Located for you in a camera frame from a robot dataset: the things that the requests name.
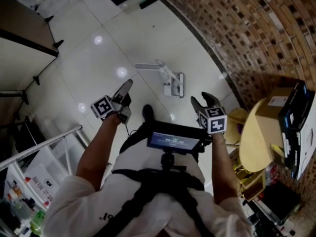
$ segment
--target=foot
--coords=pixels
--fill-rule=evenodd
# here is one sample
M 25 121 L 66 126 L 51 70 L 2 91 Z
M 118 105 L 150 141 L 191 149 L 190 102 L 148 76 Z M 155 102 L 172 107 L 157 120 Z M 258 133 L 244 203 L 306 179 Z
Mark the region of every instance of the foot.
M 143 107 L 143 118 L 145 122 L 152 122 L 155 120 L 154 110 L 151 105 L 145 105 Z

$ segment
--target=black box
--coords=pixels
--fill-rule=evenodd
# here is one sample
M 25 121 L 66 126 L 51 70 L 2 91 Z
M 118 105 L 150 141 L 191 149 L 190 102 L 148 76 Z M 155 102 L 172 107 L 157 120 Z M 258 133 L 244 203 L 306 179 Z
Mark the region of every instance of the black box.
M 293 144 L 291 142 L 292 135 L 290 129 L 294 127 L 297 119 L 300 119 L 301 113 L 307 102 L 307 88 L 304 81 L 296 83 L 293 91 L 286 100 L 285 105 L 278 114 L 278 120 L 281 127 L 285 166 L 289 169 L 292 168 L 295 161 L 295 154 Z

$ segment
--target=wooden round table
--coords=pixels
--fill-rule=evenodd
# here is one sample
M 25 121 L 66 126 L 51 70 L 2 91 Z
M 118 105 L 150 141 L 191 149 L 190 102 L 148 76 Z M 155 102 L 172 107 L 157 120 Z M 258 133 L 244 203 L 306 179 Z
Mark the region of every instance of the wooden round table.
M 260 100 L 250 111 L 240 138 L 240 162 L 245 169 L 251 172 L 257 172 L 266 168 L 273 160 L 269 145 L 263 138 L 255 116 L 264 100 L 265 98 Z

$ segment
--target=brick wall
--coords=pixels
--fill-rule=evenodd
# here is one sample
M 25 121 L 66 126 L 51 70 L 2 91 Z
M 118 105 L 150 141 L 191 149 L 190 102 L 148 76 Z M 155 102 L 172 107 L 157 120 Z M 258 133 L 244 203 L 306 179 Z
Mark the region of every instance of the brick wall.
M 169 0 L 200 31 L 230 75 L 247 108 L 283 77 L 316 88 L 316 0 Z M 280 170 L 281 181 L 306 206 L 292 217 L 296 236 L 316 222 L 316 159 L 300 181 Z

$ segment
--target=white shirt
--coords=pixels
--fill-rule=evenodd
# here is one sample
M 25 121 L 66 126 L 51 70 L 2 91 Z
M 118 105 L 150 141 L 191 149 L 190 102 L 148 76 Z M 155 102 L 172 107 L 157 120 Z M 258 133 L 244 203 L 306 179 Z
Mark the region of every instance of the white shirt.
M 146 140 L 120 154 L 113 170 L 144 168 L 161 169 L 162 150 L 147 148 Z M 186 172 L 204 184 L 203 174 L 192 155 L 174 154 L 174 165 L 185 165 Z M 86 180 L 69 176 L 57 192 L 45 217 L 44 237 L 92 237 L 111 217 L 120 212 L 123 204 L 134 197 L 140 183 L 121 174 L 111 174 L 100 191 Z M 244 215 L 238 198 L 229 198 L 220 205 L 210 193 L 189 189 L 198 202 L 197 210 L 205 226 L 216 237 L 252 236 L 252 228 Z M 145 205 L 118 237 L 156 237 L 161 230 L 171 237 L 200 236 L 193 219 L 181 204 L 167 194 L 157 194 Z

